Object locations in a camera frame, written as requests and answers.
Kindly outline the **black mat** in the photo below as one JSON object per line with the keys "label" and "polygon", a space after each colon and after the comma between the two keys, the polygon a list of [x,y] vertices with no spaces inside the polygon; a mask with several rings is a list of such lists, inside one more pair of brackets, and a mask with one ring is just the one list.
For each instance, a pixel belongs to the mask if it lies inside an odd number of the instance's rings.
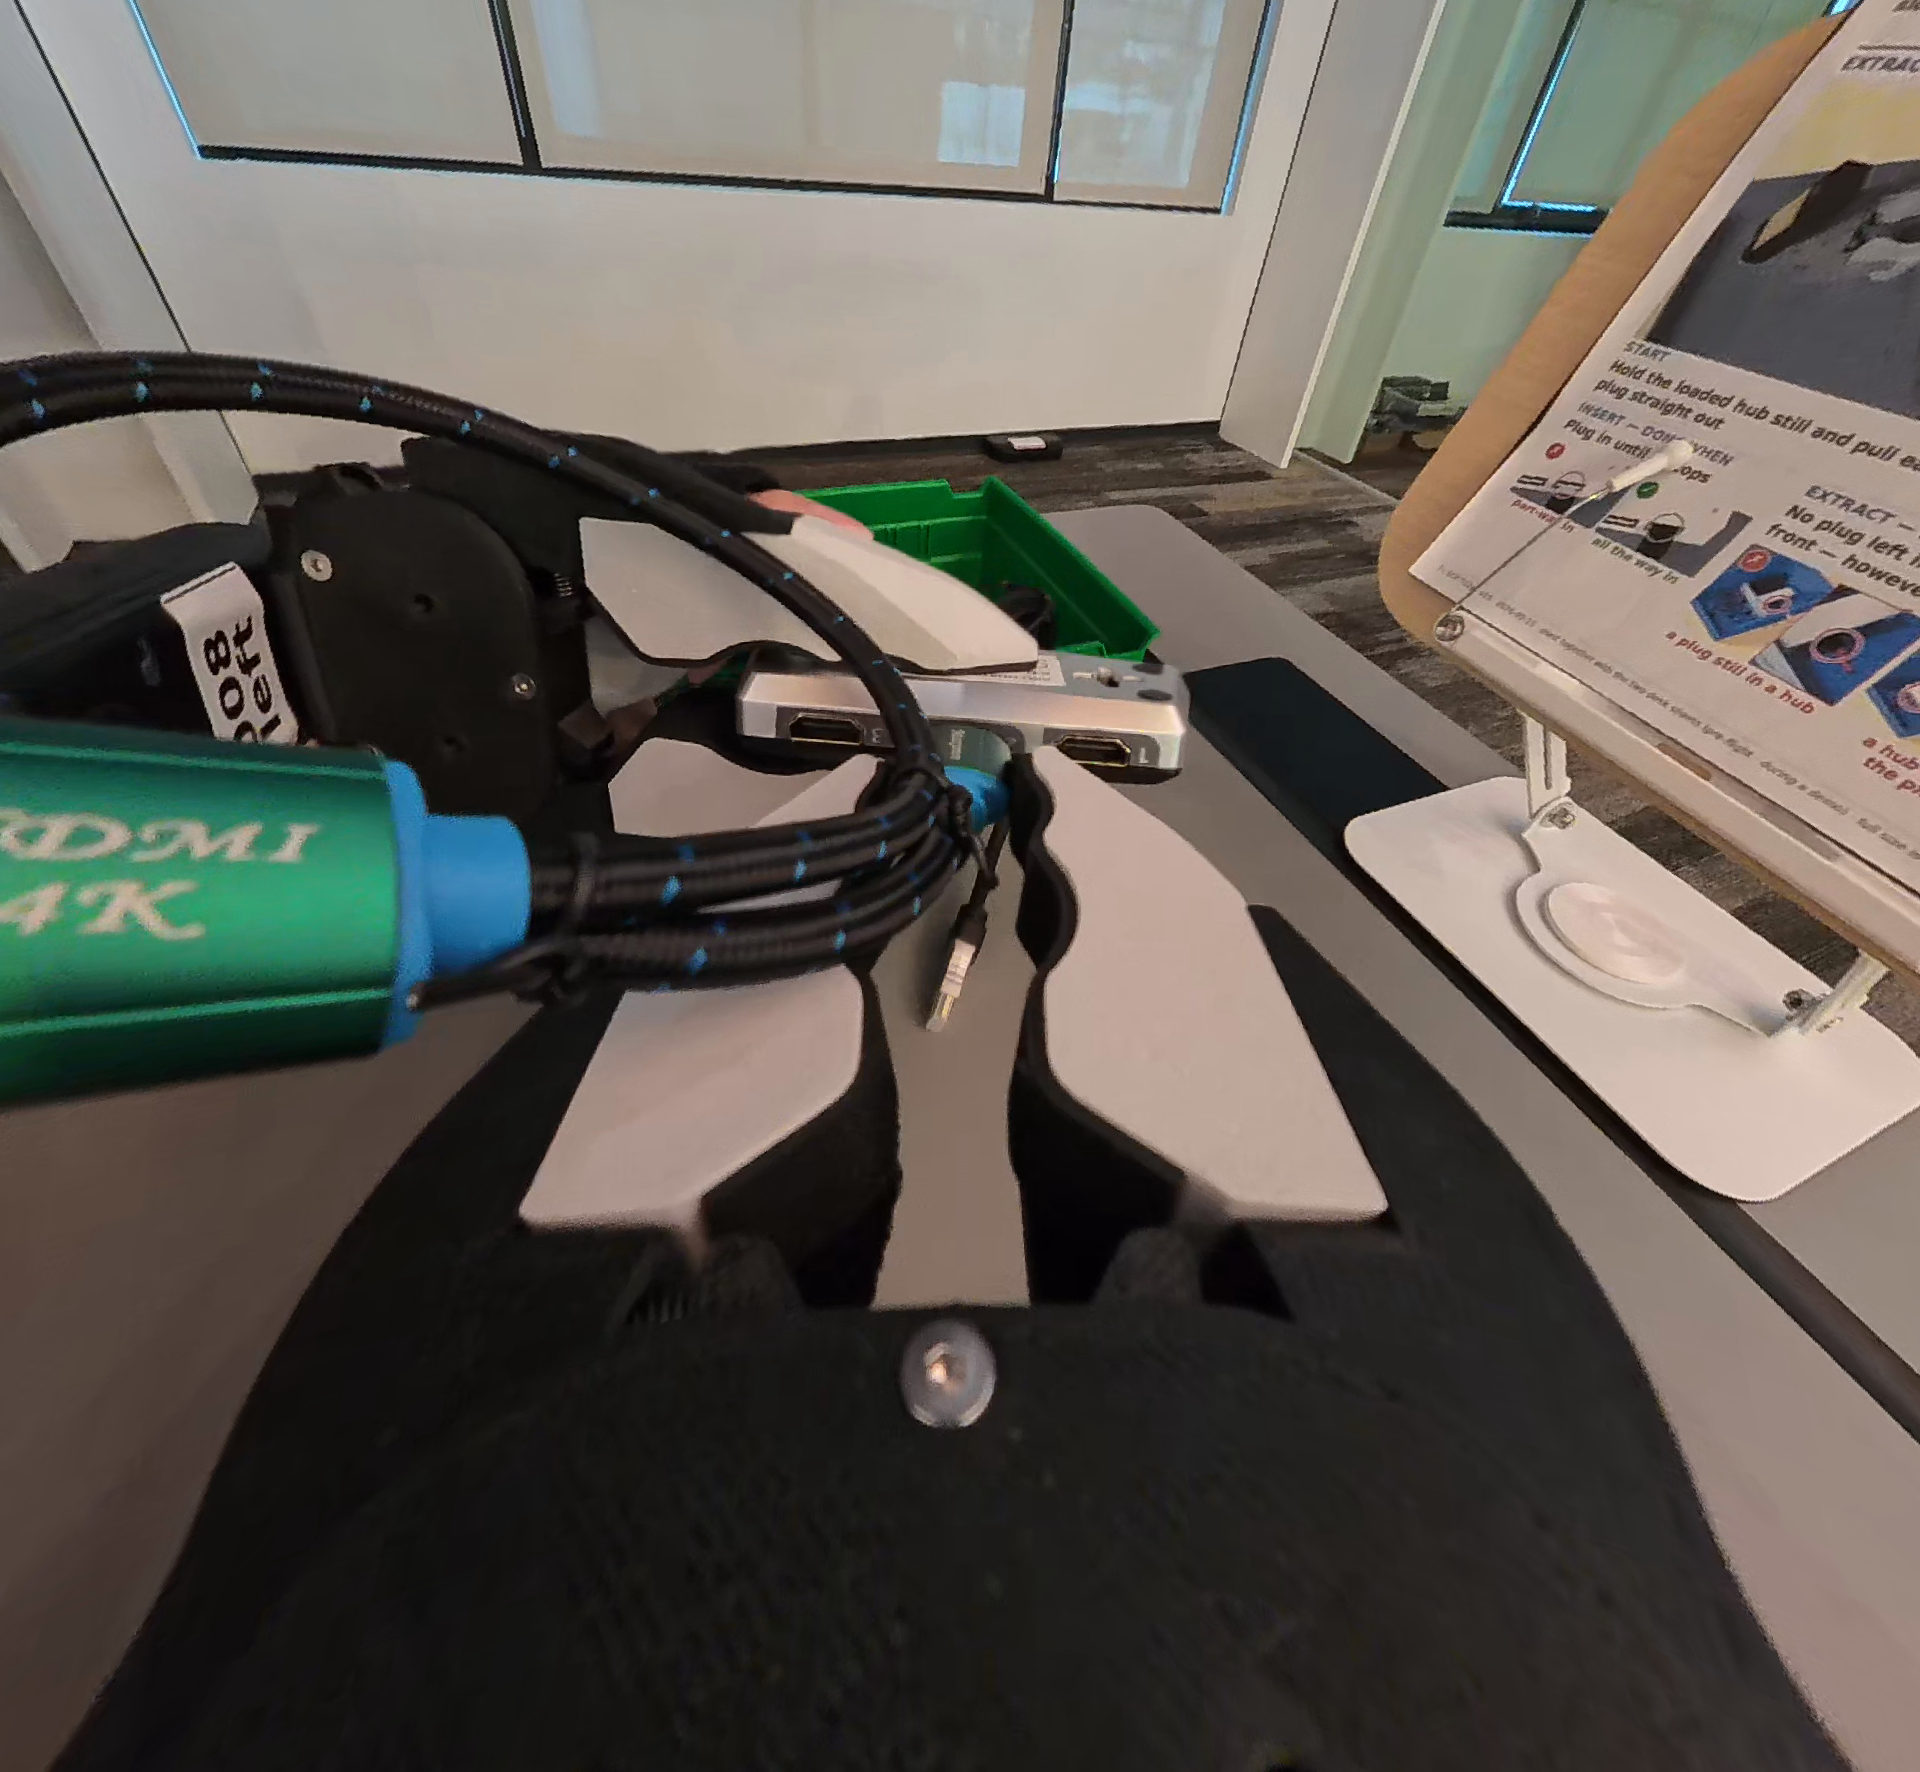
{"label": "black mat", "polygon": [[1188,729],[1355,887],[1371,878],[1348,849],[1348,826],[1444,792],[1429,766],[1289,660],[1201,668],[1187,688]]}

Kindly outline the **white stand base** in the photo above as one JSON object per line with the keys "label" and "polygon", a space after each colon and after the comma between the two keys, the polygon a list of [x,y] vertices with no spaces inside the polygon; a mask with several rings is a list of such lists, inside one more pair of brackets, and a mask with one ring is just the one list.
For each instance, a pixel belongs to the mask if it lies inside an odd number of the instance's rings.
{"label": "white stand base", "polygon": [[1572,799],[1479,780],[1348,854],[1672,1172],[1761,1206],[1918,1111],[1918,1052]]}

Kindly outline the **thin black hub lead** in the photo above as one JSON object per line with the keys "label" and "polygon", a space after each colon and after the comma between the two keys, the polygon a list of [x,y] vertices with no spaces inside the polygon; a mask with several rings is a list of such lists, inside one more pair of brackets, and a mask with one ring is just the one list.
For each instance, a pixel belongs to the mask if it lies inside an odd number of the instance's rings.
{"label": "thin black hub lead", "polygon": [[967,986],[967,975],[981,954],[988,929],[991,929],[991,903],[1000,883],[1000,860],[1005,852],[1005,826],[992,826],[991,837],[977,860],[974,883],[958,903],[958,914],[948,931],[948,953],[941,965],[939,985],[931,993],[931,1006],[925,1016],[928,1032],[941,1032],[958,1006],[958,998]]}

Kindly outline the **silver port hub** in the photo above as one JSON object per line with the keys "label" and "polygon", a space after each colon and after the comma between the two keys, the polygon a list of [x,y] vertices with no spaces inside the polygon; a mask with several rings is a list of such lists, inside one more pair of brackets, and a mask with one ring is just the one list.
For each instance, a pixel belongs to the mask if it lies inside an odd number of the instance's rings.
{"label": "silver port hub", "polygon": [[[936,749],[951,766],[991,769],[988,743],[1010,755],[1057,749],[1105,778],[1165,780],[1187,762],[1188,688],[1161,660],[1050,650],[1001,673],[910,677]],[[733,693],[743,743],[787,755],[887,750],[889,730],[843,668],[766,650]]]}

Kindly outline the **braided hdmi cable green plugs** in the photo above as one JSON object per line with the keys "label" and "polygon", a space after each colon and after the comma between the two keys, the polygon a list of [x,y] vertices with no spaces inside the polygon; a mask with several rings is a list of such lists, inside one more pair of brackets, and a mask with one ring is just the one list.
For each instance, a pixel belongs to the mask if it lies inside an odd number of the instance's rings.
{"label": "braided hdmi cable green plugs", "polygon": [[4,444],[132,415],[304,415],[437,437],[612,500],[853,655],[897,744],[853,814],[686,841],[435,814],[401,760],[4,717],[4,1101],[376,1052],[420,1009],[589,986],[772,985],[877,953],[1005,809],[948,769],[897,664],[743,500],[635,445],[352,371],[230,355],[43,355],[4,369]]}

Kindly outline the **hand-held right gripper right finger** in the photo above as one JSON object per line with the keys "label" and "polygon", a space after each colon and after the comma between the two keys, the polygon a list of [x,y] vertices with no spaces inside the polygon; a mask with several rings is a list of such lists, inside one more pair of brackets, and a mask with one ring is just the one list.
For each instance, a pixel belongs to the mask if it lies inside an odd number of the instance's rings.
{"label": "hand-held right gripper right finger", "polygon": [[1247,896],[1057,750],[1014,772],[1037,1067],[1171,1172],[1203,1219],[1362,1226],[1388,1210]]}

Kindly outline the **person's left hand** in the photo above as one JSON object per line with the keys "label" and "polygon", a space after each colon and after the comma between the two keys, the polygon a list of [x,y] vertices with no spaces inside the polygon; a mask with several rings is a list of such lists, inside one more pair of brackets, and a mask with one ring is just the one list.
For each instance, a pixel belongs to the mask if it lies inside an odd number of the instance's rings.
{"label": "person's left hand", "polygon": [[787,536],[794,526],[837,529],[840,536],[873,542],[873,529],[863,526],[854,514],[840,511],[820,499],[807,493],[769,487],[769,488],[729,488],[723,522],[733,536]]}

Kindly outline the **printed instruction sheet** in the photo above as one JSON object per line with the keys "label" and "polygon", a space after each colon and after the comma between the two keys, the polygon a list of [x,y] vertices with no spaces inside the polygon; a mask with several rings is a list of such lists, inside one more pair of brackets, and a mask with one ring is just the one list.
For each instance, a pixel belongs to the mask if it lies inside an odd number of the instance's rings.
{"label": "printed instruction sheet", "polygon": [[1395,618],[1918,960],[1918,0],[1712,89],[1390,522]]}

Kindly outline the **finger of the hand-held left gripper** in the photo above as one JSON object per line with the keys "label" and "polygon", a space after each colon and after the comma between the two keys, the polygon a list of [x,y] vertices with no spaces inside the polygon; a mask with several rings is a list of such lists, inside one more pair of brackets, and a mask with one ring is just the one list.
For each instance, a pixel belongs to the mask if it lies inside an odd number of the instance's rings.
{"label": "finger of the hand-held left gripper", "polygon": [[[585,517],[579,542],[588,592],[651,664],[700,668],[754,644],[837,663],[772,592],[660,526]],[[877,539],[804,514],[784,536],[749,542],[912,673],[995,673],[1041,655],[991,599]]]}

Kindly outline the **green plastic bin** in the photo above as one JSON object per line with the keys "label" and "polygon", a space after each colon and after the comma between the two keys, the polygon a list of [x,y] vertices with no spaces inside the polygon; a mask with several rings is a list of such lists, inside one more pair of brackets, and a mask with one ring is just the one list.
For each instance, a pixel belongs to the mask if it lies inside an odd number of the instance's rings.
{"label": "green plastic bin", "polygon": [[1041,652],[1138,664],[1161,628],[1014,487],[985,478],[815,488],[808,499],[849,514],[877,545],[925,560],[1021,624]]}

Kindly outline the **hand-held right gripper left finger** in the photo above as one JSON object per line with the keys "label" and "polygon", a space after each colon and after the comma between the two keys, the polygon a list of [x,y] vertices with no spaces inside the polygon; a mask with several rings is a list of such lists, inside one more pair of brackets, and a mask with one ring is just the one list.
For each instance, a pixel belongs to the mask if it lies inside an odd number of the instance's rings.
{"label": "hand-held right gripper left finger", "polygon": [[853,1106],[869,1005],[849,966],[625,993],[526,1186],[526,1228],[718,1234],[718,1198]]}

